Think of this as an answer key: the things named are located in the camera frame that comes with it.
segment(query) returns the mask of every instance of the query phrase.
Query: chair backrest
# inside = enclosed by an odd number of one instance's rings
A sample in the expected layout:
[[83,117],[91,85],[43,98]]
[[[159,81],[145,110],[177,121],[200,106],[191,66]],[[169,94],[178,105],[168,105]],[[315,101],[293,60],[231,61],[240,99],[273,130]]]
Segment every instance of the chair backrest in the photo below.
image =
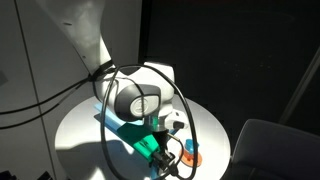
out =
[[285,179],[320,179],[320,137],[277,123],[249,119],[242,128],[231,162]]

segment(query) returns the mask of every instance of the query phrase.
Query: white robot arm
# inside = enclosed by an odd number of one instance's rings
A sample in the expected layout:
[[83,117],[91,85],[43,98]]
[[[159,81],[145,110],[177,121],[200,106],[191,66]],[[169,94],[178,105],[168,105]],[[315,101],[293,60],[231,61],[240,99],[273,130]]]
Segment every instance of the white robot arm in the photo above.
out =
[[[101,68],[103,72],[115,70],[100,32],[104,0],[36,1],[70,40],[92,76],[96,77]],[[155,68],[174,82],[171,66],[154,62],[146,62],[144,65]],[[168,164],[174,161],[174,156],[166,151],[166,134],[168,127],[172,128],[172,122],[178,120],[175,119],[177,116],[172,107],[175,89],[168,80],[150,68],[139,68],[130,75],[120,71],[115,79],[113,73],[95,79],[97,98],[103,102],[106,92],[109,92],[106,103],[119,119],[126,122],[143,120],[144,126],[153,132],[160,146],[161,157],[157,157],[164,164],[158,165],[168,168]]]
[[[68,37],[91,75],[104,64],[109,63],[112,65],[110,63],[111,57],[100,31],[104,0],[37,0],[37,2]],[[174,81],[172,67],[151,62],[145,63],[145,65],[160,70]],[[110,79],[111,76],[112,74],[109,74],[103,80],[96,83],[99,100],[102,100],[109,84],[108,79]],[[117,88],[112,89],[111,98],[108,102],[113,112],[116,112],[115,107],[119,107],[119,103],[117,105],[116,101],[118,94],[123,89],[134,86],[134,83],[156,86],[161,90],[160,99],[149,96],[143,100],[145,105],[144,112],[141,111],[140,107],[137,107],[138,105],[141,106],[142,100],[132,101],[130,111],[137,119],[141,118],[142,114],[147,115],[153,112],[156,108],[160,108],[160,117],[164,117],[172,112],[171,100],[174,90],[154,71],[140,68],[129,76],[119,72],[117,77]]]

